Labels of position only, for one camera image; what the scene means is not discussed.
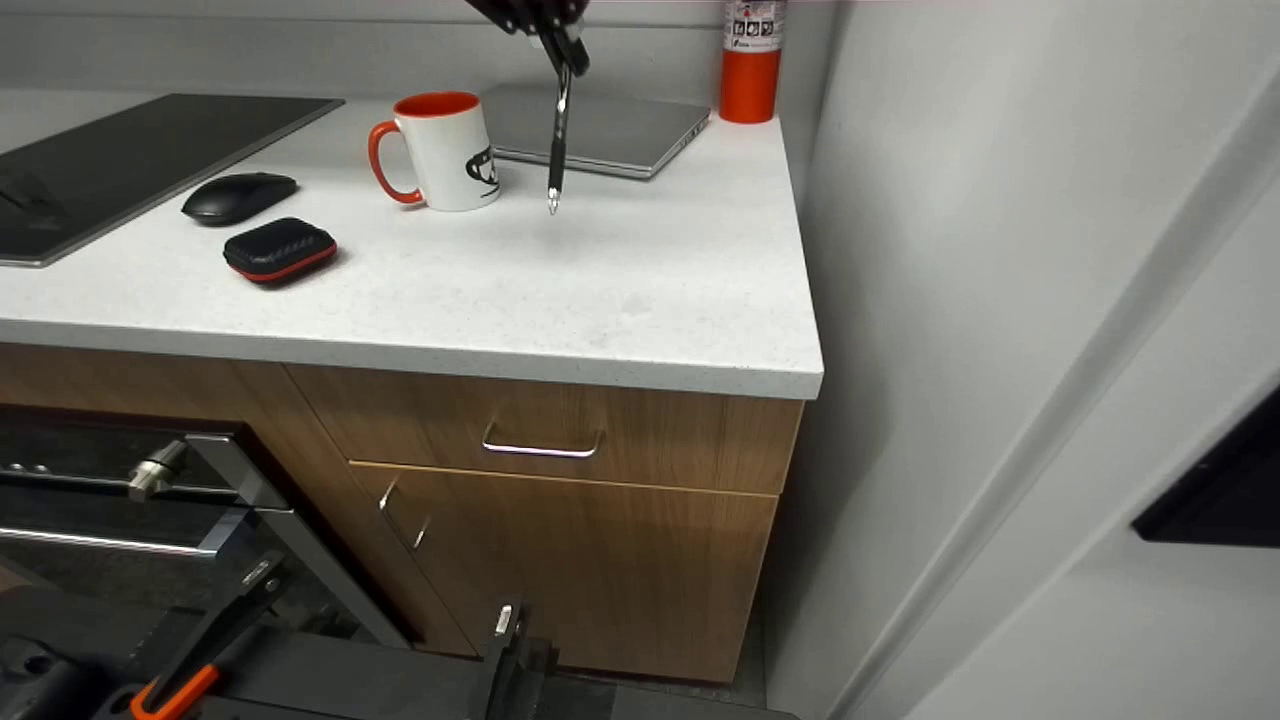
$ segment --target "red handle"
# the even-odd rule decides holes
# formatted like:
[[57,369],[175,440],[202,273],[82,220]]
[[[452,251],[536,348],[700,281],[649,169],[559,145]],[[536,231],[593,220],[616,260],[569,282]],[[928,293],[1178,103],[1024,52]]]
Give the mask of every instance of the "red handle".
[[178,691],[171,691],[171,701],[165,709],[146,709],[146,697],[156,684],[139,686],[127,701],[132,720],[184,720],[202,697],[207,686],[218,681],[217,662],[202,662]]
[[369,169],[371,169],[374,184],[379,184],[394,202],[428,202],[421,186],[398,193],[398,186],[388,179],[379,145],[382,145],[392,130],[398,130],[394,120],[379,120],[379,123],[369,128]]

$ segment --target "drawer handle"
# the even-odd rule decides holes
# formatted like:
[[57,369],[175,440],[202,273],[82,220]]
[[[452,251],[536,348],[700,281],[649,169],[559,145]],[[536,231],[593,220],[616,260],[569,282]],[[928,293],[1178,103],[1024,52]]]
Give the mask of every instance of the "drawer handle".
[[[404,539],[404,533],[392,515],[394,487],[398,487],[398,475],[374,499],[374,515],[392,528],[394,539]],[[433,515],[411,533],[408,546],[421,553],[428,542],[428,536],[433,536]]]
[[538,454],[538,461],[593,461],[598,444],[602,444],[602,432],[594,432],[594,444],[588,446],[513,444],[513,440],[495,440],[495,418],[484,428],[484,440],[479,440],[489,454]]

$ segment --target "fire extinguisher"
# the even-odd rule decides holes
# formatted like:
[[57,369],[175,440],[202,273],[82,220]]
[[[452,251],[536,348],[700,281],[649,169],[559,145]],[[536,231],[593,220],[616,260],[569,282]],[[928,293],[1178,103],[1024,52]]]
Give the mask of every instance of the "fire extinguisher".
[[721,57],[721,116],[763,123],[785,65],[785,0],[729,0]]

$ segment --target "cabinet door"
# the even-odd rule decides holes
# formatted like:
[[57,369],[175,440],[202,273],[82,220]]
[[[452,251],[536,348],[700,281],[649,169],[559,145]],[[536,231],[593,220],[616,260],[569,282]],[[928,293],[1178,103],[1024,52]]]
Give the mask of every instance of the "cabinet door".
[[479,650],[495,607],[571,666],[733,681],[776,505],[767,495],[357,467],[388,533]]

